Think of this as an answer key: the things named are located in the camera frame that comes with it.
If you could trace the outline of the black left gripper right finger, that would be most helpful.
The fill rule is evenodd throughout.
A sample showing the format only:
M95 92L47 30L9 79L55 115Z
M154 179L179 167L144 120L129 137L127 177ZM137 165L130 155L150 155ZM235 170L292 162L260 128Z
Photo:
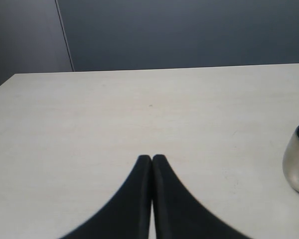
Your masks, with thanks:
M153 210L158 239L247 239L201 205L179 180L167 158L152 159Z

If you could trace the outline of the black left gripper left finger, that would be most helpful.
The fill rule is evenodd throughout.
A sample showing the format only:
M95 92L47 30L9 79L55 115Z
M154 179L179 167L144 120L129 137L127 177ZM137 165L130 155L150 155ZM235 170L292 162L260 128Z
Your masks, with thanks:
M140 155L115 195L64 239L147 239L152 200L152 160Z

